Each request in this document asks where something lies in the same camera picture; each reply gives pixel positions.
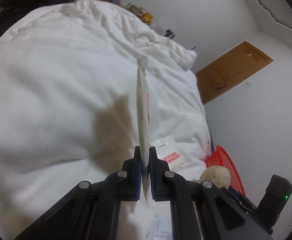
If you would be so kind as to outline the beige plush ball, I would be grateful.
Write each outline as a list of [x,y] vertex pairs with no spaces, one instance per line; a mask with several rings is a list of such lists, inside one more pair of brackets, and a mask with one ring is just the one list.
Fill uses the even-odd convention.
[[228,189],[231,184],[231,174],[229,170],[223,166],[210,166],[207,168],[199,178],[199,183],[209,180],[219,189]]

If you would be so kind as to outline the cooking pot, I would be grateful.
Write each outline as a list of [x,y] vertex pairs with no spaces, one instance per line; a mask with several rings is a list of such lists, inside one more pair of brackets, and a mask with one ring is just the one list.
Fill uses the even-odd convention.
[[136,15],[137,17],[142,17],[143,15],[145,15],[145,13],[147,12],[145,9],[143,9],[142,7],[136,7],[135,5],[129,3],[124,7],[126,10],[132,12],[134,15]]

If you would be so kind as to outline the white duvet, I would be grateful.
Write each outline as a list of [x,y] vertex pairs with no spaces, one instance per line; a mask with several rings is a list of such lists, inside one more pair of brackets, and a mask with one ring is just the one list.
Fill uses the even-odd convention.
[[172,139],[197,181],[211,139],[196,53],[132,13],[83,0],[30,12],[0,38],[0,236],[14,239],[76,184],[104,180],[138,142],[137,63],[150,140]]

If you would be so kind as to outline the small white red sachet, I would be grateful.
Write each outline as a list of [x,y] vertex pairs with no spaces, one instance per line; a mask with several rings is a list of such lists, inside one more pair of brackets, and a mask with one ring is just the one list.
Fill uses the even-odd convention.
[[156,148],[157,157],[166,161],[170,170],[177,172],[187,166],[172,136],[153,141],[150,145]]

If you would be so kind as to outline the wooden door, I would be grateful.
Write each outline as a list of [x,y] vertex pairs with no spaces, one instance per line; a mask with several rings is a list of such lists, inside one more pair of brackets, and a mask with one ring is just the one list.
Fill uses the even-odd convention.
[[202,103],[221,96],[272,62],[258,48],[242,42],[195,73]]

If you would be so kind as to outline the white packet red label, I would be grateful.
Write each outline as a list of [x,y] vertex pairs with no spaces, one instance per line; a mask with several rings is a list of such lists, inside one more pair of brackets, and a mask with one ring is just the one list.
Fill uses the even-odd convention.
[[146,79],[146,71],[142,60],[137,60],[137,82],[136,82],[136,109],[138,124],[138,139],[141,159],[141,182],[145,205],[149,207],[150,195],[150,120],[149,120],[149,88]]

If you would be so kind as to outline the red mesh plastic basket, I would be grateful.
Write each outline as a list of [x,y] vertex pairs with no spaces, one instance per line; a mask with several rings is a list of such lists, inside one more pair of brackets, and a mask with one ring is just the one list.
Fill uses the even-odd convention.
[[239,176],[239,173],[238,173],[233,161],[231,160],[230,156],[228,155],[228,153],[226,152],[226,150],[222,146],[217,145],[215,152],[205,160],[205,163],[206,163],[207,167],[223,166],[223,167],[227,168],[231,174],[230,186],[233,189],[241,192],[244,196],[246,195],[246,192],[245,192],[243,183],[241,181],[241,178]]

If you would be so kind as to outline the printed paper leaflet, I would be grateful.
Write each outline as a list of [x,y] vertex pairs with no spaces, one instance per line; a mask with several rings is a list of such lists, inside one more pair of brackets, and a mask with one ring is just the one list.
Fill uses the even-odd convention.
[[159,215],[154,216],[154,221],[150,227],[147,240],[173,240],[171,222],[163,220]]

